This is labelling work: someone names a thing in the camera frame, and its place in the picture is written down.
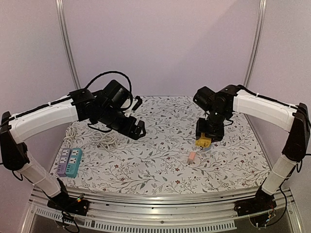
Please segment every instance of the power strip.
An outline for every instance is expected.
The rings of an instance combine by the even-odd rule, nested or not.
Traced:
[[[82,150],[73,148],[66,168],[66,175],[70,178],[75,178],[78,174],[79,165],[82,158]]]
[[[62,150],[62,154],[60,156],[58,167],[57,167],[57,174],[59,177],[65,177],[66,176],[66,168],[69,161],[71,149],[70,148],[64,148]]]

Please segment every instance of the slotted vent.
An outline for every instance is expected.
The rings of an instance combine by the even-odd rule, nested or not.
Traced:
[[[56,210],[49,210],[39,206],[36,209],[36,214],[56,221],[61,221],[62,219],[62,215]],[[193,227],[141,227],[133,225],[111,224],[98,220],[86,219],[84,225],[79,224],[79,226],[110,233],[216,233],[236,229],[233,220]]]

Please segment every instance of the floral pattern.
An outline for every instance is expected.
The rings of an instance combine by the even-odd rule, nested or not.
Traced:
[[[92,138],[87,121],[74,122],[73,147],[84,154],[77,177],[60,178],[64,184],[145,195],[206,193],[258,186],[270,171],[243,114],[233,115],[224,139],[208,151],[194,144],[196,121],[204,112],[192,97],[144,97],[133,116],[145,121],[146,136],[135,141],[110,132],[117,141],[109,149]],[[189,165],[191,151],[196,157]],[[60,152],[51,169],[55,176]]]

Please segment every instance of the yellow block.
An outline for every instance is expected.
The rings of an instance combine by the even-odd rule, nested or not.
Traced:
[[[205,137],[205,133],[201,133],[201,137],[198,140],[195,140],[195,145],[198,147],[208,148],[212,143],[212,139]]]

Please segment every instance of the patterned surface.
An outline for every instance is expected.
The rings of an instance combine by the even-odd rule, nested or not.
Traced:
[[[144,97],[134,116],[144,120],[147,135],[138,141],[110,132],[117,147],[100,147],[87,122],[75,122],[73,147],[84,155],[75,179],[67,186],[137,194],[185,194],[259,185],[269,172],[262,150],[244,115],[235,114],[223,141],[203,152],[194,145],[195,124],[204,115],[192,97]],[[195,163],[187,164],[191,151]],[[56,175],[58,154],[51,169]]]

